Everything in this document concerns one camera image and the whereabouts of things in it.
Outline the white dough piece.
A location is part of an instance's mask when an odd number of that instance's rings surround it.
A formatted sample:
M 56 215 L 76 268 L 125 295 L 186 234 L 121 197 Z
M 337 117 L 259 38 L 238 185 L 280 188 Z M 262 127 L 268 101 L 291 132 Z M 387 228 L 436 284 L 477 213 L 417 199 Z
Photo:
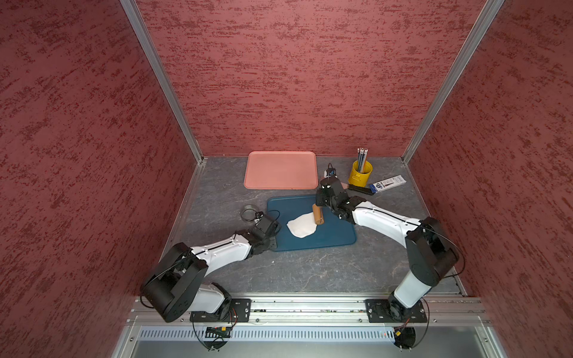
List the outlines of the white dough piece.
M 313 213 L 306 213 L 294 220 L 290 220 L 286 226 L 294 237 L 300 239 L 314 234 L 317 228 Z

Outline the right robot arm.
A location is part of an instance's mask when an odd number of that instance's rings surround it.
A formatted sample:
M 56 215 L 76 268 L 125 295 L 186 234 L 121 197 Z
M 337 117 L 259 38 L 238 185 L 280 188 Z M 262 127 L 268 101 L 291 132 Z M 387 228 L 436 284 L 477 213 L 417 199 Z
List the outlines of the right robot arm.
M 377 207 L 359 196 L 350 196 L 340 180 L 320 181 L 316 205 L 327 207 L 341 220 L 391 238 L 407 252 L 409 271 L 388 298 L 386 314 L 394 322 L 406 322 L 413 308 L 448 276 L 461 258 L 459 248 L 432 217 L 414 219 Z

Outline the metal ring cutter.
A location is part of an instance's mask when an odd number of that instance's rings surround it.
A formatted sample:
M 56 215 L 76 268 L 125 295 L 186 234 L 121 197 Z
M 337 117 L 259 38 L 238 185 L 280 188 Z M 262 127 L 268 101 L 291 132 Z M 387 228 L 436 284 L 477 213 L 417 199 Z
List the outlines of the metal ring cutter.
M 253 204 L 246 204 L 240 211 L 240 218 L 243 222 L 253 222 L 259 218 L 260 209 Z

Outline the wooden rolling pin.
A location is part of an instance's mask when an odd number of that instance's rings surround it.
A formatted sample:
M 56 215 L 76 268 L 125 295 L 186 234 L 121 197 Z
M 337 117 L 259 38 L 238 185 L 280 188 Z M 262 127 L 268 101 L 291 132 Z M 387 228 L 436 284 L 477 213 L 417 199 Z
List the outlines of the wooden rolling pin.
M 316 225 L 323 225 L 325 223 L 324 215 L 322 212 L 322 207 L 317 206 L 314 204 L 312 206 L 313 210 L 313 219 Z

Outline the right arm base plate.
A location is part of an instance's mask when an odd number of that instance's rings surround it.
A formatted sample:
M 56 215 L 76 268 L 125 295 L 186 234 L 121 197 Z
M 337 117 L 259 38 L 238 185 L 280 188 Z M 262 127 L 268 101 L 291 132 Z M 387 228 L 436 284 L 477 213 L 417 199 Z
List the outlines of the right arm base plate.
M 427 323 L 428 316 L 422 300 L 411 308 L 404 308 L 396 300 L 367 299 L 364 301 L 370 323 L 404 324 Z

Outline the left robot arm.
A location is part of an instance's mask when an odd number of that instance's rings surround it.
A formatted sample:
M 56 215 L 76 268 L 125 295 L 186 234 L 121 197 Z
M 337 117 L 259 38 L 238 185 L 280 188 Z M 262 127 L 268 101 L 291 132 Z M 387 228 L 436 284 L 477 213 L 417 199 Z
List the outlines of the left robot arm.
M 142 283 L 142 305 L 155 310 L 167 323 L 186 312 L 191 312 L 192 319 L 238 322 L 240 315 L 228 291 L 218 283 L 205 283 L 204 279 L 225 266 L 274 249 L 280 229 L 277 219 L 259 212 L 253 226 L 236 231 L 227 239 L 195 247 L 175 244 Z

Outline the teal tray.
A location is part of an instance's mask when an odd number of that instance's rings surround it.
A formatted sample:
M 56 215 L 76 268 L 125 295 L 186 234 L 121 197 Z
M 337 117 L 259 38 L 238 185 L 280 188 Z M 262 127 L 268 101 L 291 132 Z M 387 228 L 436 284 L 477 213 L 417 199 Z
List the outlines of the teal tray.
M 278 223 L 281 225 L 276 236 L 275 251 L 323 249 L 348 246 L 356 242 L 354 225 L 340 220 L 327 209 L 322 210 L 325 223 L 318 225 L 313 234 L 305 238 L 294 236 L 287 227 L 287 223 L 303 214 L 311 213 L 312 205 L 315 203 L 315 194 L 275 197 L 267 201 L 267 211 L 272 217 L 278 216 Z

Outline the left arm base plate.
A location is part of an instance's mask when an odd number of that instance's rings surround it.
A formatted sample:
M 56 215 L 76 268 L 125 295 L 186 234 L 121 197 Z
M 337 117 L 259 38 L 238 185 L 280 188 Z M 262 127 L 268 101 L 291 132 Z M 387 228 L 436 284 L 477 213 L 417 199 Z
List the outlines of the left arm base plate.
M 251 308 L 251 299 L 232 298 L 225 300 L 214 313 L 206 313 L 204 311 L 192 312 L 191 319 L 194 322 L 243 323 L 249 321 Z

